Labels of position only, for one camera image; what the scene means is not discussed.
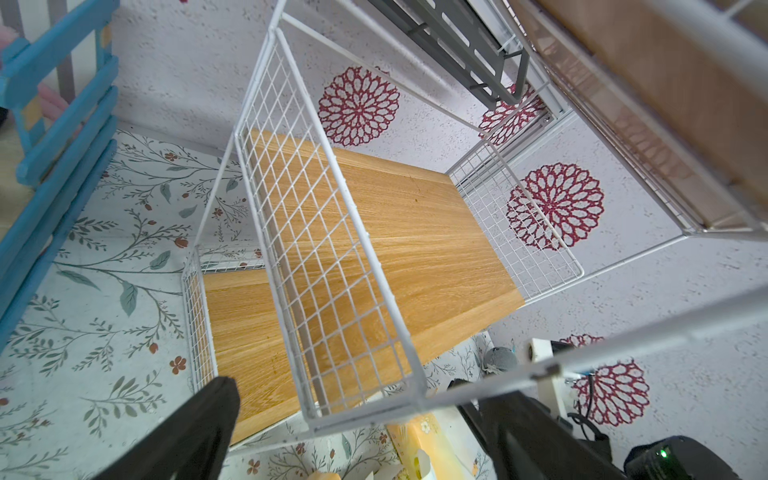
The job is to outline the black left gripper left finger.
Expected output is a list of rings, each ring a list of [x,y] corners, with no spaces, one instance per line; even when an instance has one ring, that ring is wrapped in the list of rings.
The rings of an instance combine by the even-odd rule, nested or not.
[[[96,477],[217,479],[239,407],[236,381],[216,377]]]

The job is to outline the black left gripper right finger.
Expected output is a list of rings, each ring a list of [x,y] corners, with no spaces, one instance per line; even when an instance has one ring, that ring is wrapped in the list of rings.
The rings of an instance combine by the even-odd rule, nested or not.
[[[499,479],[623,479],[536,400],[512,392],[478,402],[480,429]]]

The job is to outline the green tissue pack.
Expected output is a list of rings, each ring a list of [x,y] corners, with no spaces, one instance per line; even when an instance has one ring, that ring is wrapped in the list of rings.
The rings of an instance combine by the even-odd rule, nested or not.
[[[407,479],[496,479],[490,457],[455,407],[386,426]]]

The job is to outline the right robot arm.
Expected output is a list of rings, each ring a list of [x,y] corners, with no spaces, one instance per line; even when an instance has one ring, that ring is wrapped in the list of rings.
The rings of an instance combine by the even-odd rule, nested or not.
[[[740,479],[722,458],[687,436],[671,436],[632,448],[623,470],[629,479]]]

